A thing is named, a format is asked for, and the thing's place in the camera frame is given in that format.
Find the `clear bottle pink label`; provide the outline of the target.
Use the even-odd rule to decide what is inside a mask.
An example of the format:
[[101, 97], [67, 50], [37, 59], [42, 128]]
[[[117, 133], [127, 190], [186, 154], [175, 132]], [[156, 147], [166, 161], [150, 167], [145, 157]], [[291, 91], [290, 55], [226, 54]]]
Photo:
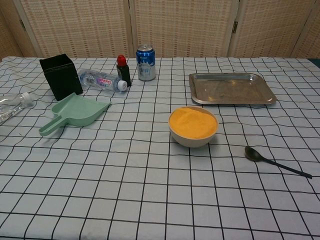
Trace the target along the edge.
[[128, 87], [126, 81], [114, 74], [98, 72], [92, 69], [80, 69], [77, 74], [80, 83], [84, 86], [112, 92], [123, 92]]

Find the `green plastic dustpan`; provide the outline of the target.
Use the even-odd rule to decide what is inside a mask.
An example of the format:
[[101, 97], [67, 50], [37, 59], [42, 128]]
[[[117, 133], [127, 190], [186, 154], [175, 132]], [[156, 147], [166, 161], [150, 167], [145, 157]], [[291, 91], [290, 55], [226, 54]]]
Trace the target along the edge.
[[41, 127], [38, 132], [41, 136], [48, 136], [65, 125], [88, 126], [110, 105], [110, 102], [99, 102], [72, 93], [52, 107], [51, 111], [54, 114], [54, 119]]

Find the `stainless steel tray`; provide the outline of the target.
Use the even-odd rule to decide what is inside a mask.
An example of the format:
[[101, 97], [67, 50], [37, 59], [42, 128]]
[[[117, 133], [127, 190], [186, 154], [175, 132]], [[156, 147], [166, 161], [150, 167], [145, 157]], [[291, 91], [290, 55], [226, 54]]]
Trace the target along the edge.
[[248, 72], [192, 73], [190, 95], [201, 105], [272, 105], [277, 101], [263, 77]]

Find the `blue checked tablecloth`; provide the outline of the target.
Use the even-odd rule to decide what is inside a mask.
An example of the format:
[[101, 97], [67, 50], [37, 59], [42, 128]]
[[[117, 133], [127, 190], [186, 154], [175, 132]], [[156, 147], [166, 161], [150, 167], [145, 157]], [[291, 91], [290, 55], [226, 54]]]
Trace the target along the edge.
[[[320, 240], [320, 66], [303, 58], [158, 58], [156, 78], [124, 93], [93, 124], [48, 136], [56, 99], [40, 61], [0, 60], [0, 96], [33, 106], [0, 124], [0, 240]], [[193, 104], [192, 73], [262, 76], [273, 105], [212, 105], [219, 128], [200, 148], [170, 135]], [[264, 158], [312, 179], [245, 156]]]

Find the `dark sauce bottle red cap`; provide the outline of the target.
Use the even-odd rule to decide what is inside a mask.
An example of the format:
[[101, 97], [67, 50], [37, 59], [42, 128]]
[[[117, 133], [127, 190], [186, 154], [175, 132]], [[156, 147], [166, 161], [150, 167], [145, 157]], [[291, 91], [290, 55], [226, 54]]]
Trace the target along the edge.
[[132, 85], [132, 80], [130, 77], [130, 70], [127, 64], [127, 59], [124, 55], [119, 55], [117, 57], [117, 64], [116, 64], [118, 76], [122, 78], [123, 81], [127, 83], [127, 86], [130, 87]]

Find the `black spoon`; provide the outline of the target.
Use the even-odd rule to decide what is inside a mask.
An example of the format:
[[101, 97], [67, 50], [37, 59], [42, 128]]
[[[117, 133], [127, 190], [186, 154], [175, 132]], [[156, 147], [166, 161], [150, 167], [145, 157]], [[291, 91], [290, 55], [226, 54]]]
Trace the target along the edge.
[[249, 147], [249, 146], [246, 146], [244, 148], [244, 152], [245, 152], [245, 156], [253, 161], [253, 162], [265, 162], [265, 163], [268, 163], [268, 164], [271, 164], [271, 165], [274, 165], [274, 166], [277, 166], [279, 168], [282, 168], [282, 169], [285, 169], [285, 170], [288, 170], [290, 172], [293, 172], [295, 174], [298, 174], [300, 176], [303, 176], [303, 177], [306, 177], [308, 179], [312, 179], [313, 176], [309, 173], [306, 173], [306, 172], [303, 172], [303, 171], [299, 171], [299, 170], [296, 170], [296, 169], [293, 169], [291, 167], [288, 167], [288, 166], [285, 166], [283, 164], [280, 164], [278, 162], [275, 162], [274, 160], [271, 160], [271, 159], [267, 159], [265, 157], [263, 157], [262, 155], [260, 155], [260, 153], [258, 151], [256, 151], [255, 149], [253, 149], [252, 147]]

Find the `orange bowl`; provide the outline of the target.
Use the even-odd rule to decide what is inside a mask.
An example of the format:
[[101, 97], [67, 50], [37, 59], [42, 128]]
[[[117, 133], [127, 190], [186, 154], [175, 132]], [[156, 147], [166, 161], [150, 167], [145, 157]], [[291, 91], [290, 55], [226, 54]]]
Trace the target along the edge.
[[[201, 112], [203, 112], [203, 113], [207, 113], [207, 114], [212, 115], [212, 116], [215, 118], [215, 120], [217, 121], [217, 130], [218, 130], [218, 128], [219, 128], [219, 122], [218, 122], [218, 120], [217, 120], [217, 118], [216, 118], [216, 116], [215, 116], [214, 114], [212, 114], [211, 112], [209, 112], [209, 111], [206, 110], [206, 109], [203, 109], [203, 108], [201, 108], [201, 107], [196, 107], [196, 106], [184, 106], [184, 107], [180, 107], [180, 108], [187, 108], [187, 107], [192, 108], [192, 109], [196, 109], [196, 110], [199, 110], [199, 111], [201, 111]], [[185, 147], [188, 147], [188, 148], [198, 148], [198, 147], [202, 147], [202, 146], [208, 144], [208, 143], [213, 139], [214, 135], [215, 135], [216, 132], [217, 132], [217, 130], [216, 130], [216, 132], [215, 132], [214, 134], [210, 135], [209, 137], [200, 138], [200, 139], [183, 137], [183, 136], [175, 133], [175, 132], [172, 130], [172, 128], [170, 127], [170, 125], [169, 125], [169, 120], [170, 120], [170, 117], [171, 117], [172, 113], [170, 114], [169, 119], [168, 119], [168, 127], [169, 127], [170, 133], [171, 133], [172, 137], [174, 138], [174, 140], [176, 140], [176, 141], [177, 141], [180, 145], [182, 145], [182, 146], [185, 146]]]

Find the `woven folding screen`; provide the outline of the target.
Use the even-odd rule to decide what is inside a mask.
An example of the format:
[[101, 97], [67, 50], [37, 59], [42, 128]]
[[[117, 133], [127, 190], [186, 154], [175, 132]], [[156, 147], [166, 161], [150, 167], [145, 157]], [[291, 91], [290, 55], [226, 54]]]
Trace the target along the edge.
[[0, 60], [134, 57], [320, 59], [320, 0], [0, 0]]

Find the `blue drink can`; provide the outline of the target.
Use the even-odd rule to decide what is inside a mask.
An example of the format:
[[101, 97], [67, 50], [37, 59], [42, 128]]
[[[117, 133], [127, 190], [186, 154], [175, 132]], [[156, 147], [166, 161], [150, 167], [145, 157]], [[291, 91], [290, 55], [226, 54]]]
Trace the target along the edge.
[[149, 44], [141, 44], [136, 50], [138, 79], [151, 81], [156, 77], [156, 53]]

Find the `black square box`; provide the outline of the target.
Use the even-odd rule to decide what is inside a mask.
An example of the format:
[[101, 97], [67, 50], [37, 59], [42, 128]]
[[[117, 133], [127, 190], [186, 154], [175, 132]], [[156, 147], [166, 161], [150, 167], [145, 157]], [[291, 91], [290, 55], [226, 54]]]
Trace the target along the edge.
[[64, 53], [39, 60], [44, 76], [57, 101], [72, 93], [83, 93], [73, 61]]

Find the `clear bottle green label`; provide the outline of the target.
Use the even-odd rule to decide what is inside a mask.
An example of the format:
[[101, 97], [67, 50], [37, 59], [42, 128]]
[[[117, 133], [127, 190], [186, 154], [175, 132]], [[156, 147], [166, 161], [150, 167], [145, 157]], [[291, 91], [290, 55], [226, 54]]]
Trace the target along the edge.
[[28, 92], [0, 96], [0, 123], [12, 118], [22, 109], [32, 106], [33, 99]]

